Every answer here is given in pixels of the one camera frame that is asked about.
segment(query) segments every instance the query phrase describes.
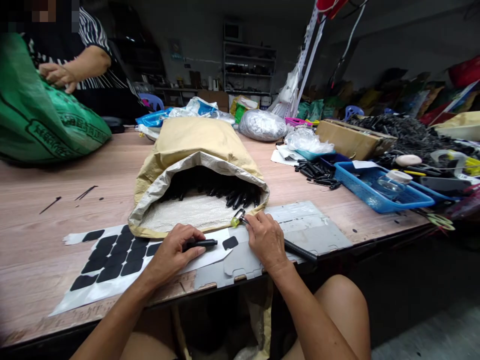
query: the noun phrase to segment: hand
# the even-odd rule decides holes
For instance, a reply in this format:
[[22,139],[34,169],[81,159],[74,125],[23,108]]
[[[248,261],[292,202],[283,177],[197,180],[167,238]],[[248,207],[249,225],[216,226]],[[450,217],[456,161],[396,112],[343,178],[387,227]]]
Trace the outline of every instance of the hand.
[[277,271],[290,265],[285,254],[284,232],[272,215],[260,211],[256,216],[245,215],[245,219],[250,223],[246,225],[250,236],[248,245],[265,270],[273,276]]
[[46,62],[38,66],[40,75],[46,80],[47,83],[53,85],[57,89],[63,88],[68,85],[65,92],[71,94],[77,88],[78,80],[75,75],[65,68],[53,62]]
[[205,235],[192,225],[180,223],[168,233],[142,273],[154,289],[168,283],[190,261],[205,252],[202,246],[182,252],[183,245],[191,238],[205,240]]

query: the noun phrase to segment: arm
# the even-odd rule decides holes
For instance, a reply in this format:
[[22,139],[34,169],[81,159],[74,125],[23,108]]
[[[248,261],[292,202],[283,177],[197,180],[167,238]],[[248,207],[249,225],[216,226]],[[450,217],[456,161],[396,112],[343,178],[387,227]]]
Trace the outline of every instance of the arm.
[[83,80],[103,75],[111,65],[110,56],[100,47],[91,45],[65,65],[54,62],[40,64],[38,70],[45,80],[56,88],[68,85],[65,92],[71,94]]
[[252,251],[290,310],[305,359],[357,359],[285,254],[284,233],[270,214],[246,215]]
[[140,314],[154,290],[168,283],[191,260],[205,252],[193,247],[182,252],[183,244],[205,236],[191,225],[177,224],[158,248],[155,256],[135,282],[96,326],[71,359],[119,359]]

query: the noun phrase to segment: knee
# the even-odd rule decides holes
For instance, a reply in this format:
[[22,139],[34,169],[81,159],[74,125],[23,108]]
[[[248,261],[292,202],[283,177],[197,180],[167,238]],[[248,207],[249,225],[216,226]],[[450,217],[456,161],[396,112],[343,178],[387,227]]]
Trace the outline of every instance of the knee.
[[343,275],[334,275],[316,291],[315,297],[322,302],[326,299],[349,299],[367,304],[362,291],[353,281]]

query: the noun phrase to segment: pink container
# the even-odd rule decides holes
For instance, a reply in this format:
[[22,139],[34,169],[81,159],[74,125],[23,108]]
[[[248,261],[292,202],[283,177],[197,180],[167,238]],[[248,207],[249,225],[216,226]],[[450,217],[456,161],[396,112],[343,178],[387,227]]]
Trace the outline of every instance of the pink container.
[[303,119],[295,118],[295,117],[286,117],[285,123],[292,125],[293,127],[297,125],[303,125],[303,124],[307,124],[309,127],[313,125],[311,122],[305,121]]

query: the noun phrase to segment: person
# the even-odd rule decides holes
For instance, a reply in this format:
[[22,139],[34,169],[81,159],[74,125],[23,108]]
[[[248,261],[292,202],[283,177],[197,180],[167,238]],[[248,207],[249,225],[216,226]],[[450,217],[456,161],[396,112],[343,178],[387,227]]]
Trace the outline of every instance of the person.
[[69,1],[56,3],[56,12],[40,11],[47,18],[30,23],[21,34],[40,75],[52,86],[73,94],[101,117],[116,117],[134,124],[136,118],[148,114],[113,57],[98,19],[80,6],[79,32],[72,32],[60,21],[61,17],[72,17],[64,8]]
[[[342,275],[328,279],[313,295],[287,259],[284,234],[270,214],[246,215],[249,245],[276,284],[293,318],[298,335],[284,360],[360,359],[371,357],[370,325],[362,292]],[[177,359],[170,312],[142,310],[154,290],[205,252],[191,238],[205,235],[191,225],[177,224],[137,280],[123,293],[71,359]]]

